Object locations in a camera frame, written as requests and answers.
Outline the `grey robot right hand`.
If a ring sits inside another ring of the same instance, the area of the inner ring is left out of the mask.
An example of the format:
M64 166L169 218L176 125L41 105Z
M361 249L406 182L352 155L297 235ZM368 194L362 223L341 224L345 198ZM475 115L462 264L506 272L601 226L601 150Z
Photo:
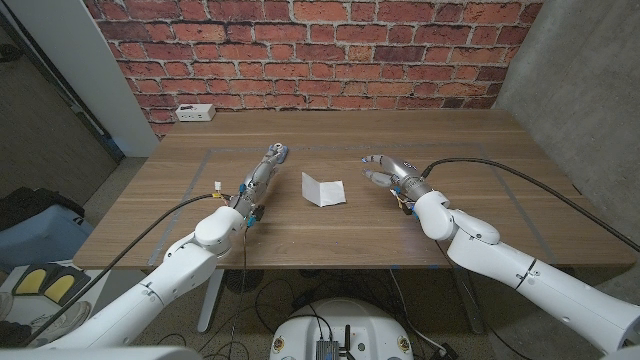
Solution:
M365 156L362 161L378 164L384 169L384 172L364 169L363 175L377 186L389 188L406 214L412 212L421 196L431 191L417 168L404 160L377 154Z

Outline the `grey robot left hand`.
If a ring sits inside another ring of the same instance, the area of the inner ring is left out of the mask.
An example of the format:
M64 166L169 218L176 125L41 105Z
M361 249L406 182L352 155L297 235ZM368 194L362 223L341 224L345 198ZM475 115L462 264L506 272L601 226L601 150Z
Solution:
M288 147L281 143L270 145L258 165L245 177L238 194L231 197L229 206L246 218L265 194L277 165L285 161L287 153Z

